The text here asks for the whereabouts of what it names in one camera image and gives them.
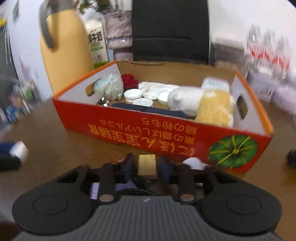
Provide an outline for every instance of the yellow wooden block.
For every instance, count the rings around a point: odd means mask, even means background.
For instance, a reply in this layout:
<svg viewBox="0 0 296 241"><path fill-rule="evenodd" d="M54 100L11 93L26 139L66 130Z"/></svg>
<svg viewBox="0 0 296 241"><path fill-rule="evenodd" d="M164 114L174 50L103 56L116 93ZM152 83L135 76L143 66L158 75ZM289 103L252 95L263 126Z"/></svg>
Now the yellow wooden block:
<svg viewBox="0 0 296 241"><path fill-rule="evenodd" d="M139 155L138 175L148 180L157 179L155 155Z"/></svg>

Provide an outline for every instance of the gray jug handle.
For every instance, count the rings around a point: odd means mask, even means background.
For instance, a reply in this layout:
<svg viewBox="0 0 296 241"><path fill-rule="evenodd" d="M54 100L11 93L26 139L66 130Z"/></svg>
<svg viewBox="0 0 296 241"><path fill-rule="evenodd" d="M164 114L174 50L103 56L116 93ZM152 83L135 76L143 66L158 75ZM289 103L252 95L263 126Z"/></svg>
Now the gray jug handle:
<svg viewBox="0 0 296 241"><path fill-rule="evenodd" d="M55 0L47 0L44 3L41 4L40 10L39 10L39 21L41 26L41 34L43 34L45 42L47 46L51 49L55 47L54 40L52 36L50 35L48 25L47 25L47 18L52 14L53 11L49 10L50 4L52 1Z"/></svg>

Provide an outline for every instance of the yellow and white plush toy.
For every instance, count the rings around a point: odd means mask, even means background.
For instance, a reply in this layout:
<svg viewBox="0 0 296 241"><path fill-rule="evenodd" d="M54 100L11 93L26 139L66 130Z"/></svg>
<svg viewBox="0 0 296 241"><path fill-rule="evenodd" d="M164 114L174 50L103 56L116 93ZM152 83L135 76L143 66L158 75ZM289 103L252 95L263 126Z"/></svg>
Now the yellow and white plush toy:
<svg viewBox="0 0 296 241"><path fill-rule="evenodd" d="M206 90L199 102L196 122L233 127L234 99L227 91Z"/></svg>

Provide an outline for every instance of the wooden table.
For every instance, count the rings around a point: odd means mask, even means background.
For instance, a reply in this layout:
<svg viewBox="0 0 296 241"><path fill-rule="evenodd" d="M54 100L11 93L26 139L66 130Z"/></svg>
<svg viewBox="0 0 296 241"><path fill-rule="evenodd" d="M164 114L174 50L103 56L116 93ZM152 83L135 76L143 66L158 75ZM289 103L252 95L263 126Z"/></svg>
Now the wooden table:
<svg viewBox="0 0 296 241"><path fill-rule="evenodd" d="M296 149L296 129L290 116L271 104L264 107L275 127L275 135L253 168L244 175L236 175L280 200L283 214L276 233L284 240L295 241L296 169L286 165L286 155ZM12 204L18 196L80 164L96 168L120 160L129 152L148 154L64 129L50 101L15 124L5 139L22 140L30 151L19 171L0 173L0 213L10 222L13 222Z"/></svg>

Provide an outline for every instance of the coiled black cable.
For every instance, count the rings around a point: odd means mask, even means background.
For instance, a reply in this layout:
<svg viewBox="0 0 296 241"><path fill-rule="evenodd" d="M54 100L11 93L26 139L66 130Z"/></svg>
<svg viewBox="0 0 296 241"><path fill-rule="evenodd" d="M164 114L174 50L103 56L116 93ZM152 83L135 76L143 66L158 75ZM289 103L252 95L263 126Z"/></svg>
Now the coiled black cable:
<svg viewBox="0 0 296 241"><path fill-rule="evenodd" d="M146 190L146 189L138 189L138 188L127 188L122 189L116 192L117 198L120 198L123 195L128 196L159 196L157 193Z"/></svg>

